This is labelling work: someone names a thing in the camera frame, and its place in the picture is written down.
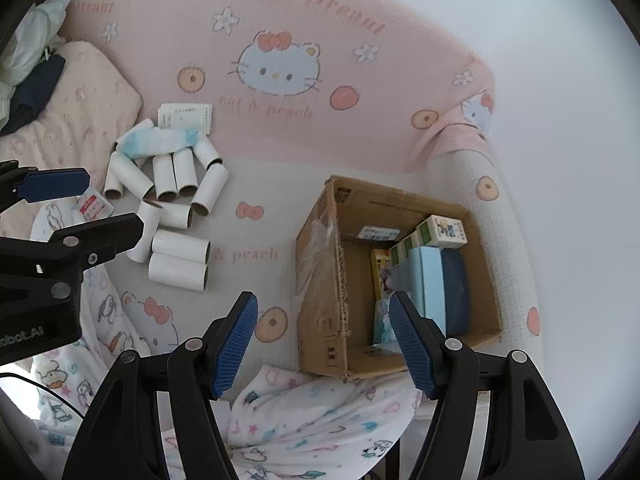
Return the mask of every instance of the white flower print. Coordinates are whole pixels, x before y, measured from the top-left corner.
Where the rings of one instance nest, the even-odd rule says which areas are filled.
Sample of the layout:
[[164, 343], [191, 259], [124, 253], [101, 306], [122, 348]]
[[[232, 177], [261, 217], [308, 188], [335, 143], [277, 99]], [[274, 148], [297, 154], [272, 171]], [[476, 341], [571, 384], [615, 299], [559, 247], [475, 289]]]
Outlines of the white flower print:
[[213, 24], [213, 31], [219, 32], [220, 30], [224, 30], [228, 36], [231, 35], [231, 27], [236, 25], [240, 18], [233, 15], [231, 11], [231, 7], [227, 7], [222, 12], [217, 13], [213, 20], [215, 23]]
[[466, 86], [473, 81], [475, 81], [475, 79], [473, 78], [469, 70], [465, 70], [462, 74], [456, 74], [455, 76], [453, 76], [454, 85]]
[[104, 30], [102, 32], [102, 37], [107, 40], [107, 43], [109, 43], [113, 38], [115, 38], [118, 35], [118, 31], [116, 30], [117, 27], [118, 27], [118, 22], [107, 23], [106, 27], [104, 27]]
[[355, 49], [352, 54], [356, 57], [356, 63], [363, 61], [375, 61], [376, 54], [380, 50], [378, 45], [363, 43], [361, 47]]

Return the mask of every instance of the black fabric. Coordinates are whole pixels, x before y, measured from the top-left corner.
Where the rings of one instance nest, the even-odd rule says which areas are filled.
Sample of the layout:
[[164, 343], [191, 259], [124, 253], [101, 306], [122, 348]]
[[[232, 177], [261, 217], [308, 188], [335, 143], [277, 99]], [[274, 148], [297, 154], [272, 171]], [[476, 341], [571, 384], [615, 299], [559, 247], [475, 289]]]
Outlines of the black fabric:
[[65, 67], [65, 58], [54, 54], [47, 61], [36, 65], [21, 82], [11, 98], [9, 120], [0, 130], [0, 137], [14, 133], [35, 120], [51, 99], [58, 79]]

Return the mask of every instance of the blue textured grip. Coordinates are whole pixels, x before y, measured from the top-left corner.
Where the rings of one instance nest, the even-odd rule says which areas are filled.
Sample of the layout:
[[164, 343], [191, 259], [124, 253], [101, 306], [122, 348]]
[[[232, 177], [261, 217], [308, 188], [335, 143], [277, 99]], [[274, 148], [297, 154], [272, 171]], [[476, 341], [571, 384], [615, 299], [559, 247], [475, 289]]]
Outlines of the blue textured grip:
[[211, 383], [215, 396], [221, 396], [233, 385], [257, 322], [258, 300], [252, 294], [218, 353], [216, 376]]
[[415, 387], [430, 397], [436, 391], [431, 356], [395, 294], [389, 302], [389, 319]]
[[34, 171], [16, 187], [18, 198], [29, 203], [82, 195], [89, 187], [86, 170]]

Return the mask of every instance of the pillow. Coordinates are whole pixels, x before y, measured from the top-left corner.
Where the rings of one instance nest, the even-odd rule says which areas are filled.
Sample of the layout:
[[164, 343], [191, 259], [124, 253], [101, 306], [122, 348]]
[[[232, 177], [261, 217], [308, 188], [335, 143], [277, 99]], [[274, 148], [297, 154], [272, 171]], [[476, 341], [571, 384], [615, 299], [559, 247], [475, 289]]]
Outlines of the pillow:
[[[86, 168], [102, 189], [113, 142], [136, 122], [142, 98], [93, 45], [58, 50], [65, 69], [37, 120], [0, 139], [0, 161], [40, 170]], [[0, 235], [28, 239], [40, 205], [20, 202], [0, 216]]]

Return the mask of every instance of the black cable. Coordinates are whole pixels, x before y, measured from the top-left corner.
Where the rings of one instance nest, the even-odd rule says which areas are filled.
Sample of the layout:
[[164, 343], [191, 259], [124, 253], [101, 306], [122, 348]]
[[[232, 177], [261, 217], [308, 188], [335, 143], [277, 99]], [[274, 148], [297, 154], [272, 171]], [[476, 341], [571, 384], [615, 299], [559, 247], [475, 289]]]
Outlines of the black cable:
[[45, 390], [48, 394], [53, 395], [54, 397], [56, 397], [57, 400], [60, 400], [61, 402], [64, 402], [68, 407], [70, 407], [72, 410], [74, 410], [76, 412], [77, 416], [79, 416], [80, 418], [84, 419], [84, 415], [82, 415], [82, 413], [80, 413], [78, 410], [75, 409], [75, 407], [73, 407], [71, 404], [69, 404], [65, 399], [60, 397], [56, 392], [54, 392], [53, 390], [50, 390], [46, 386], [43, 386], [42, 384], [39, 384], [36, 381], [32, 381], [31, 379], [28, 379], [26, 377], [22, 377], [21, 375], [14, 374], [12, 372], [2, 372], [2, 373], [0, 373], [0, 379], [2, 379], [4, 377], [13, 377], [14, 379], [20, 379], [20, 380], [23, 380], [26, 383], [29, 383], [29, 384], [32, 384], [33, 386], [36, 386], [37, 388], [40, 388], [41, 390]]

